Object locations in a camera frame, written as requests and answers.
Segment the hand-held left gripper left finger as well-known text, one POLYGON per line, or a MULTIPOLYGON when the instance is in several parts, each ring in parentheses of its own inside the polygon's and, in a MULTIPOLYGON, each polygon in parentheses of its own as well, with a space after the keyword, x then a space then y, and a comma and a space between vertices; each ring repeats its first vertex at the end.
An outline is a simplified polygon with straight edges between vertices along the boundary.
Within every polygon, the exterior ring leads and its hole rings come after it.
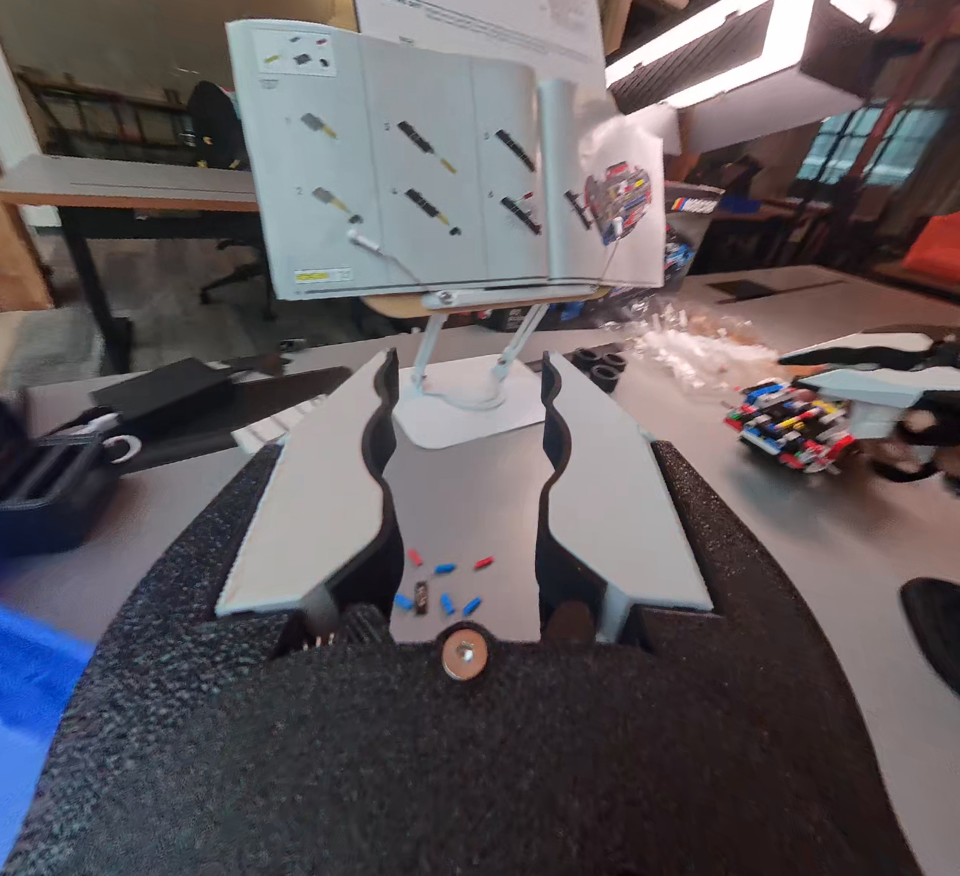
POLYGON ((385 476, 397 450, 396 350, 382 350, 282 439, 216 601, 219 620, 292 612, 326 636, 354 609, 391 622, 405 548, 385 476))

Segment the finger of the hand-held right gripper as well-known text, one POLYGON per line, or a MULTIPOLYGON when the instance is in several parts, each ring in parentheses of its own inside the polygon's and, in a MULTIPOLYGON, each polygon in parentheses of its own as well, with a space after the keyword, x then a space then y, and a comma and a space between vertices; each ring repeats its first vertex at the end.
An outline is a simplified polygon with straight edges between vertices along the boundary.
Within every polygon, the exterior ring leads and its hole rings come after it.
POLYGON ((861 370, 841 366, 799 378, 797 385, 849 402, 847 426, 858 440, 889 438, 910 411, 958 415, 959 370, 955 367, 861 370))
POLYGON ((794 350, 780 366, 871 366, 912 370, 927 360, 939 342, 921 331, 856 332, 794 350))

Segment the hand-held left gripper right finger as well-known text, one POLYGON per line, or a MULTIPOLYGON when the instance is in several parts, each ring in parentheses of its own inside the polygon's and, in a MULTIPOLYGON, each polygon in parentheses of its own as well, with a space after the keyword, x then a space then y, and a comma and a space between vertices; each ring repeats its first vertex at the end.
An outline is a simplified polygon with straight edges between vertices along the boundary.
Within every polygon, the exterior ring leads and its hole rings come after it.
POLYGON ((646 640, 646 611, 709 615, 714 597, 653 440, 564 355, 541 366, 543 450, 535 579, 541 635, 580 606, 594 640, 646 640))

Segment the toy brick race car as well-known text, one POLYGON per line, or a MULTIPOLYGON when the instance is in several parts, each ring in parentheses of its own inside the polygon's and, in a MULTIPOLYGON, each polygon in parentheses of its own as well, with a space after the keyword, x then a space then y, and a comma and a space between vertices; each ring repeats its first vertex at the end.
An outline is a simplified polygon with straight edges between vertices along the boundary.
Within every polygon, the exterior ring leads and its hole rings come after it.
POLYGON ((858 451, 849 406, 805 391, 780 378, 766 378, 738 391, 724 417, 738 440, 764 459, 804 475, 835 473, 858 451))

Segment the instruction booklet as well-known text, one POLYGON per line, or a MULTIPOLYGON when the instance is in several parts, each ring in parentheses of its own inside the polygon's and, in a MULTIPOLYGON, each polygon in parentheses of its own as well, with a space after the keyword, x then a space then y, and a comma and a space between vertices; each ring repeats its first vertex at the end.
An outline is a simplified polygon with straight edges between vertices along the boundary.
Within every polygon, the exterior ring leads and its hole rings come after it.
POLYGON ((663 141, 608 92, 314 22, 225 33, 279 299, 663 285, 663 141))

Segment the grey desk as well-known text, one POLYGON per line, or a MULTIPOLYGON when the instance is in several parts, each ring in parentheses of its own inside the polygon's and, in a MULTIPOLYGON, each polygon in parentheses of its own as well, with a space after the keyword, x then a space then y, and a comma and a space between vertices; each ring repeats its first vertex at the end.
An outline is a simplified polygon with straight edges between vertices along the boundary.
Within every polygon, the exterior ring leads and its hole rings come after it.
POLYGON ((689 275, 677 301, 748 321, 782 351, 861 330, 959 324, 953 303, 817 265, 689 275))
MULTIPOLYGON (((900 603, 916 578, 958 581, 958 500, 929 479, 860 470, 793 481, 735 442, 716 399, 690 395, 648 359, 614 399, 671 441, 786 572, 831 642, 870 730, 901 826, 925 874, 958 874, 958 696, 920 654, 900 603)), ((479 619, 536 635, 536 508, 550 473, 540 426, 447 450, 400 434, 387 476, 404 540, 424 558, 495 557, 479 619)), ((86 642, 247 462, 237 448, 124 475, 70 552, 2 561, 2 604, 86 642)))

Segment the orange plastic bin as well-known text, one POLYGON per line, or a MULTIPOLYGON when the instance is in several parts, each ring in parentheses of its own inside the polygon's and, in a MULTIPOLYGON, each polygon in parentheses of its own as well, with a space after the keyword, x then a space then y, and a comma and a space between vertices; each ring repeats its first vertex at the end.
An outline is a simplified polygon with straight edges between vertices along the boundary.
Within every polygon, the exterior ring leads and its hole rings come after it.
POLYGON ((959 212, 932 216, 904 256, 909 272, 959 282, 959 212))

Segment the heap of clear plastic bags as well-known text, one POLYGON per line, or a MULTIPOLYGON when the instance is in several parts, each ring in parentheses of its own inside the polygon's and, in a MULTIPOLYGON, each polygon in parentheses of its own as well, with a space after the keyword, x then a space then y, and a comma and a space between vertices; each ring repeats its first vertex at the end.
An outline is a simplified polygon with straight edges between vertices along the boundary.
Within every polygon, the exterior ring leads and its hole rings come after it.
POLYGON ((781 381, 779 351, 751 320, 718 306, 649 297, 602 316, 598 328, 626 345, 627 357, 697 396, 732 395, 781 381))

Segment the wooden book stand white base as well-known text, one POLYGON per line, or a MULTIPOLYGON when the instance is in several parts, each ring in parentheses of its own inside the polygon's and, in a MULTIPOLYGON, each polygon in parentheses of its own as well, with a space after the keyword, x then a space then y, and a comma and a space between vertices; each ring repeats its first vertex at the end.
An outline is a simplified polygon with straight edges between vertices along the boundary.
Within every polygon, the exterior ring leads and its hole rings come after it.
POLYGON ((568 282, 366 296, 366 305, 384 317, 427 318, 414 365, 400 372, 394 421, 414 445, 427 450, 542 423, 541 384, 520 362, 522 350, 551 305, 592 301, 610 290, 609 285, 568 282), (500 353, 434 362, 449 317, 515 306, 527 311, 500 353))

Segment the black power adapter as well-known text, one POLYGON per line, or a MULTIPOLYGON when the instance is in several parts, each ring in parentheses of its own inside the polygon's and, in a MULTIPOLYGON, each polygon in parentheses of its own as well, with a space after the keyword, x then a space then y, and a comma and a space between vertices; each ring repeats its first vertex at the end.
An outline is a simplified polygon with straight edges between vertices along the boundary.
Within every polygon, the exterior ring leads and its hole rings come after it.
POLYGON ((131 431, 162 433, 234 398, 228 369, 214 368, 196 357, 150 370, 94 390, 96 407, 118 415, 131 431))

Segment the paned window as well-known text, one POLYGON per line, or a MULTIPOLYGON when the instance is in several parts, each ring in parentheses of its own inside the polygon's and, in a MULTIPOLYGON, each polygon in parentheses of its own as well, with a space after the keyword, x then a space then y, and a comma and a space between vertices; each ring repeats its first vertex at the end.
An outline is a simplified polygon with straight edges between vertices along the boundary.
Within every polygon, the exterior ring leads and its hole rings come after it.
POLYGON ((898 115, 874 162, 871 181, 891 187, 904 185, 939 133, 946 116, 946 109, 927 106, 910 108, 898 115))
POLYGON ((796 176, 798 182, 833 186, 847 175, 882 114, 877 105, 862 106, 825 119, 796 176))

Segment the black toy set box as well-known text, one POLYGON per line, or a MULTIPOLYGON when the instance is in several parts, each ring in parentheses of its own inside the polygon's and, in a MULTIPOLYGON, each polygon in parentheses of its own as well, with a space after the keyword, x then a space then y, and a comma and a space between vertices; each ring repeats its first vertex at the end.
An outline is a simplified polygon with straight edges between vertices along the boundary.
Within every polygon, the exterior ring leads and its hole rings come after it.
POLYGON ((538 330, 595 328, 629 315, 634 306, 645 304, 651 297, 678 293, 713 221, 723 190, 667 182, 664 195, 662 285, 650 289, 618 285, 597 299, 551 304, 538 323, 538 330))

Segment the dark rounded object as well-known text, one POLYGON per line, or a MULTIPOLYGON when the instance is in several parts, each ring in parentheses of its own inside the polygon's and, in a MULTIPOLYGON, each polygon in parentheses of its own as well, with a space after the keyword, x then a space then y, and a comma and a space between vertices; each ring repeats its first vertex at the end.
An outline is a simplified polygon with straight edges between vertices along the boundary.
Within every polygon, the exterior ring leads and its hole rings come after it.
POLYGON ((959 585, 918 577, 906 582, 899 601, 927 663, 959 695, 959 585))

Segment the black open hard case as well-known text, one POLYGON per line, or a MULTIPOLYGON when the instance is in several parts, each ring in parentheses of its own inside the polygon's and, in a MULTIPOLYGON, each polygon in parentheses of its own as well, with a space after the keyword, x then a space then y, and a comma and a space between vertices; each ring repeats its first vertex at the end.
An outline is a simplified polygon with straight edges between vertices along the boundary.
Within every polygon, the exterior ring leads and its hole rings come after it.
POLYGON ((61 554, 90 535, 114 495, 119 471, 107 440, 116 415, 96 407, 30 437, 2 404, 1 557, 61 554))

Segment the blue plastic bin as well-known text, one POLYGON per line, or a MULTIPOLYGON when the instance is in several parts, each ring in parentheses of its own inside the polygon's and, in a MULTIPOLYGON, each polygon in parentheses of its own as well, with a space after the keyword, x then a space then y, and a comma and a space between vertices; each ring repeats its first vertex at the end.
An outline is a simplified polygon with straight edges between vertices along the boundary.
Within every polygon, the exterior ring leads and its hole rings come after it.
POLYGON ((1 860, 11 853, 94 647, 1 608, 1 860))

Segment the wooden edge background table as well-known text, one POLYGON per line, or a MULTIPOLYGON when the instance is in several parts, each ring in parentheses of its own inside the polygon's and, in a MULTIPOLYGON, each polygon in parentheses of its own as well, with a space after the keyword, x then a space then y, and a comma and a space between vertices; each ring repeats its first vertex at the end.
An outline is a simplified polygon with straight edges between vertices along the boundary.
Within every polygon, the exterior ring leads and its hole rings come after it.
POLYGON ((84 302, 103 343, 102 372, 130 372, 134 324, 112 312, 92 241, 211 240, 242 246, 256 261, 241 275, 265 277, 273 318, 254 178, 248 171, 166 163, 31 155, 2 177, 5 208, 54 207, 84 302))

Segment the black office chair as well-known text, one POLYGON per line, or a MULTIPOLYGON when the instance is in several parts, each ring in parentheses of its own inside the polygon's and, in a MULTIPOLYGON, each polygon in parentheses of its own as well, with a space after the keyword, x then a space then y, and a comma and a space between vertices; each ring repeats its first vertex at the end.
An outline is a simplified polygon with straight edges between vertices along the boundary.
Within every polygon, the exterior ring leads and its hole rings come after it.
MULTIPOLYGON (((234 98, 229 92, 214 82, 199 80, 187 101, 187 113, 194 131, 196 165, 199 168, 239 173, 250 170, 241 119, 234 105, 234 98)), ((203 285, 198 294, 200 304, 210 305, 211 294, 215 290, 263 277, 265 301, 262 318, 265 321, 275 321, 276 296, 269 274, 259 216, 241 212, 238 220, 230 223, 223 214, 214 218, 213 222, 216 223, 214 233, 219 250, 246 247, 254 256, 253 261, 203 285)))

